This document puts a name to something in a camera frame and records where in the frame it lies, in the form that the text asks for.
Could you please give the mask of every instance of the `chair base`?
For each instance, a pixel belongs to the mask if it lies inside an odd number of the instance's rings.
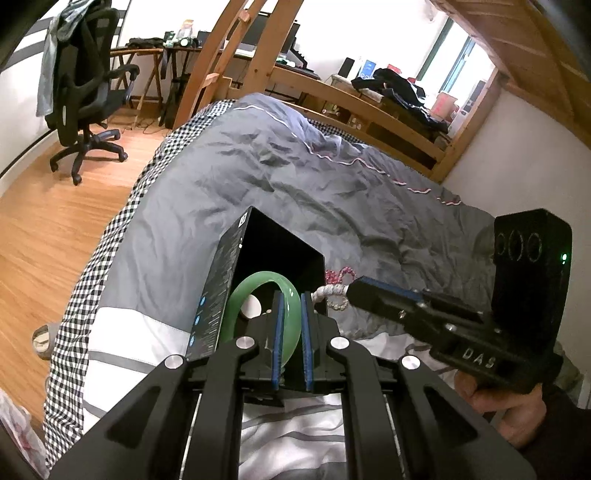
[[[123,147],[110,143],[108,140],[118,140],[121,137],[121,132],[118,129],[106,130],[99,134],[93,134],[88,127],[82,131],[82,135],[78,135],[78,142],[76,145],[67,147],[53,157],[49,161],[51,171],[57,171],[59,162],[62,158],[67,157],[73,153],[78,153],[74,164],[72,165],[72,181],[74,185],[79,185],[82,181],[82,177],[78,173],[82,166],[84,157],[90,150],[105,150],[107,152],[117,153],[119,155],[119,161],[123,162],[127,160],[127,153],[123,150]]]

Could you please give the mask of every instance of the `camera lens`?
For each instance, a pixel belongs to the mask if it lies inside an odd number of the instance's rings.
[[[542,256],[542,240],[537,233],[532,233],[527,241],[527,258],[536,263]]]
[[[495,245],[496,254],[497,255],[504,254],[506,248],[507,248],[507,242],[505,240],[505,235],[502,233],[499,233],[499,235],[496,236],[496,245]]]
[[[509,258],[519,261],[523,255],[523,236],[518,230],[513,230],[509,235]]]

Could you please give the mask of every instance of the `window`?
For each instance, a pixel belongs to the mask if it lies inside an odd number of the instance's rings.
[[[417,78],[431,108],[439,92],[457,98],[462,107],[480,80],[488,80],[495,66],[485,51],[448,19]]]

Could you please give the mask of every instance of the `computer monitor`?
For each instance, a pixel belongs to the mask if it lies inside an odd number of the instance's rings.
[[[259,13],[256,16],[256,18],[252,21],[252,25],[250,26],[250,28],[248,29],[248,31],[244,35],[244,38],[242,39],[241,43],[245,43],[247,45],[252,45],[252,46],[256,47],[256,45],[258,45],[259,40],[261,39],[261,35],[262,35],[263,30],[265,30],[265,25],[267,24],[267,19],[269,18],[269,15],[271,15],[271,14],[266,13],[266,12]],[[230,37],[234,33],[234,29],[236,28],[237,25],[238,25],[238,21],[236,21],[233,24],[232,28],[228,32],[228,36],[226,37],[228,40],[230,40]],[[287,38],[285,39],[285,43],[281,47],[281,53],[285,54],[285,53],[289,52],[291,46],[294,44],[294,42],[296,40],[296,34],[297,34],[297,31],[299,30],[299,28],[300,28],[300,24],[294,22],[290,28],[290,32],[287,34]]]

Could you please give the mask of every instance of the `black jacket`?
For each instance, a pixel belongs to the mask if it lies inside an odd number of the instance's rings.
[[[577,408],[559,388],[544,390],[546,418],[521,453],[538,480],[591,479],[591,410]]]

